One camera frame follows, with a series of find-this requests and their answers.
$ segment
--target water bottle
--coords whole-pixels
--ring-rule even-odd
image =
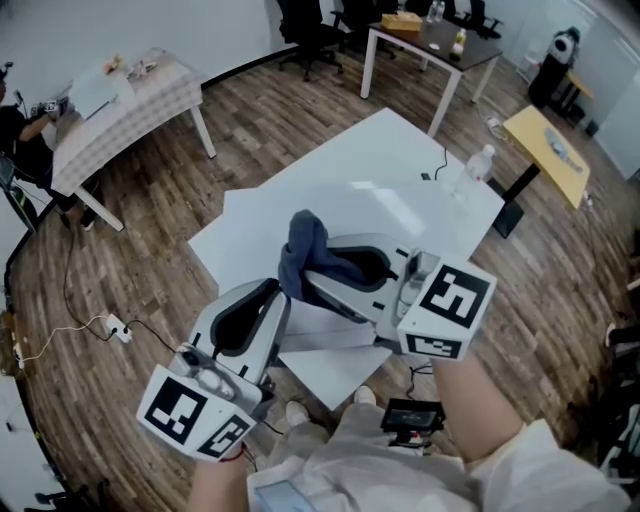
[[[464,172],[460,174],[453,189],[453,195],[456,199],[462,202],[467,200],[467,197],[475,188],[476,182],[483,181],[491,170],[493,155],[495,154],[495,148],[491,144],[487,144],[482,151],[478,151],[469,158]]]
[[[444,16],[444,2],[440,2],[436,10],[436,23],[440,23],[442,21],[443,16]]]
[[[438,0],[433,0],[431,7],[429,7],[429,14],[427,15],[427,23],[433,23],[438,15]]]
[[[484,181],[484,177],[491,170],[493,155],[495,154],[496,149],[491,144],[487,144],[482,151],[478,151],[469,159],[467,166],[464,168],[465,172],[474,181]]]

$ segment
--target black table leg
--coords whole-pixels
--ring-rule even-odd
[[[497,194],[500,194],[500,197],[504,200],[502,210],[500,210],[496,220],[493,221],[493,227],[502,235],[502,238],[507,238],[511,234],[524,215],[524,211],[520,208],[518,203],[515,202],[515,198],[539,173],[540,169],[538,169],[538,166],[536,164],[531,164],[529,168],[520,175],[515,183],[511,185],[511,188],[506,191],[495,179],[491,178],[489,180],[488,185]]]
[[[562,109],[563,117],[567,117],[569,115],[569,112],[571,111],[571,107],[573,107],[573,104],[578,99],[578,96],[580,96],[580,89],[576,88],[576,90],[573,93],[573,96],[571,96],[571,99],[567,102],[567,106],[564,107],[564,109]]]
[[[571,92],[571,89],[573,89],[573,84],[571,82],[569,82],[569,84],[567,85],[567,87],[565,88],[564,91],[562,91],[562,95],[560,96],[560,99],[558,100],[558,110],[562,110],[562,104],[564,103],[564,100],[566,100],[569,97],[569,93]]]

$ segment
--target white table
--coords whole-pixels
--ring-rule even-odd
[[[52,188],[66,196],[75,193],[117,231],[124,228],[122,222],[82,188],[114,156],[187,110],[207,155],[216,155],[198,107],[202,103],[199,75],[160,49],[146,55],[145,62],[151,60],[157,67],[143,80],[129,84],[116,74],[118,97],[89,119],[77,114],[63,118],[53,155]]]
[[[478,183],[461,204],[443,189],[464,166],[411,123],[384,109],[334,137],[256,189],[230,191],[223,215],[189,242],[220,293],[277,276],[291,214],[309,207],[331,236],[386,232],[406,245],[467,259],[503,201]],[[427,173],[431,181],[421,177]],[[371,327],[294,302],[281,359],[330,409],[336,408],[390,355],[370,346]],[[358,345],[347,349],[345,346]]]

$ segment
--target shoe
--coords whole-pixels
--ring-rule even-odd
[[[607,332],[604,335],[604,346],[605,347],[610,347],[611,346],[611,340],[609,339],[609,335],[611,334],[611,331],[613,331],[616,328],[616,324],[609,324],[609,327],[607,327]]]
[[[82,218],[80,219],[80,224],[82,224],[82,227],[85,231],[89,231],[93,227],[97,216],[98,214],[91,208],[87,208],[84,211],[84,213],[82,214]]]
[[[290,427],[309,421],[309,411],[300,402],[289,402],[284,413]]]
[[[370,387],[360,386],[353,395],[353,403],[376,405],[376,395],[373,394]]]

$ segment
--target electrical outlet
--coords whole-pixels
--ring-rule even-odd
[[[126,327],[117,316],[109,315],[109,318],[107,319],[107,329],[110,333],[113,332],[113,335],[122,343],[129,343],[131,341],[131,329]]]

